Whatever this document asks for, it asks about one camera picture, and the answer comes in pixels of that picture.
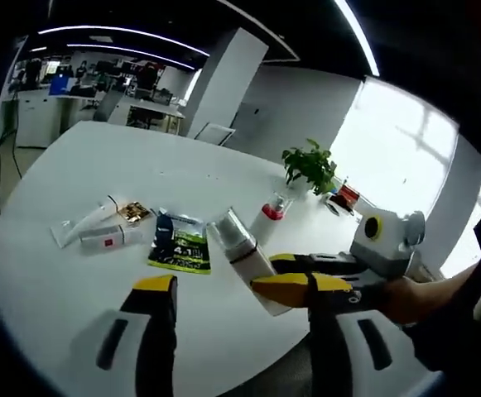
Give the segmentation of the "person's right hand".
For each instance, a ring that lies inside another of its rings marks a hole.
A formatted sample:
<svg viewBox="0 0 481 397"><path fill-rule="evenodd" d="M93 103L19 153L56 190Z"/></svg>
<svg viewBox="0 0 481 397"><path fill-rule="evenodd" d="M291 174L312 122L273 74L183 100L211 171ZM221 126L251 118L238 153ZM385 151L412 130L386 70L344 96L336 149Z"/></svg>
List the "person's right hand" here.
<svg viewBox="0 0 481 397"><path fill-rule="evenodd" d="M369 285L362 290L372 309L382 313L393 323L417 323L432 310L423 294L423 284L407 277Z"/></svg>

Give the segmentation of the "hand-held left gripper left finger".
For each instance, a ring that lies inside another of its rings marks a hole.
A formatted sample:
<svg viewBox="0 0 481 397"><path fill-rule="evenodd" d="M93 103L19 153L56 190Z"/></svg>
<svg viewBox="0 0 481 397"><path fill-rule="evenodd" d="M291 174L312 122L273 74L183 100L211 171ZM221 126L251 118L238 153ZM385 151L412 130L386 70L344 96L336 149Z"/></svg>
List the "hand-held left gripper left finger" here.
<svg viewBox="0 0 481 397"><path fill-rule="evenodd" d="M172 396L177 277L139 280L71 343L70 396Z"/></svg>

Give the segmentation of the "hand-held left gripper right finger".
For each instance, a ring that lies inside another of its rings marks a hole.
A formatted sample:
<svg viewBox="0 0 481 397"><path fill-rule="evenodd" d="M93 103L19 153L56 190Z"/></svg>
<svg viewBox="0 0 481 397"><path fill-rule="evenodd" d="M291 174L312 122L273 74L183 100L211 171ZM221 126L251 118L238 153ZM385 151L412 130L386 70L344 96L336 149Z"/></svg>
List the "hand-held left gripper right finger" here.
<svg viewBox="0 0 481 397"><path fill-rule="evenodd" d="M381 284L307 275L314 396L419 395L433 374L415 357L411 339L378 312Z"/></svg>

